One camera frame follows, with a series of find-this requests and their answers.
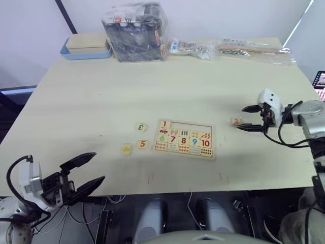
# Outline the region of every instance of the packaged item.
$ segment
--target packaged item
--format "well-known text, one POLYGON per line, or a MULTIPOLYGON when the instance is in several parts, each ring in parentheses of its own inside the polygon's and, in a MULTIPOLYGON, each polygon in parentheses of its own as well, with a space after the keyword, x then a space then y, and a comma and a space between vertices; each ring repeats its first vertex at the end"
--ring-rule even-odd
POLYGON ((289 48, 275 47, 266 43, 254 43, 246 40, 225 38, 219 42, 221 55, 247 58, 275 65, 292 65, 296 63, 289 48))
POLYGON ((112 7, 103 16, 102 23, 119 61, 165 59, 168 22, 159 3, 112 7))
POLYGON ((170 41, 168 51, 175 55, 191 55, 200 59, 214 60, 216 45, 180 41, 173 38, 170 41))

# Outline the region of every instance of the puzzle board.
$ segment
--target puzzle board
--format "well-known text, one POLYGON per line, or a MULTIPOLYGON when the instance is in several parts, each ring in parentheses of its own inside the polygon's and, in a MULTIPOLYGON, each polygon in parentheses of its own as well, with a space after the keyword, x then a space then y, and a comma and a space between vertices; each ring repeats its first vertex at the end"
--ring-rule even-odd
POLYGON ((152 149, 171 155, 215 159, 213 126, 160 119, 152 149))

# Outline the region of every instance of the blue tray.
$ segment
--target blue tray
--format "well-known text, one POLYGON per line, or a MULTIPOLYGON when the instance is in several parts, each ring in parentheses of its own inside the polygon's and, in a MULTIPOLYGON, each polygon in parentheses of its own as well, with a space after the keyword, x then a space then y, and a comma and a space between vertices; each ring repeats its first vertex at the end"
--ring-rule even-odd
POLYGON ((63 45, 60 53, 68 60, 76 60, 76 59, 92 59, 92 58, 108 58, 112 55, 112 47, 106 52, 90 52, 90 53, 70 53, 66 47, 69 38, 66 40, 63 45))

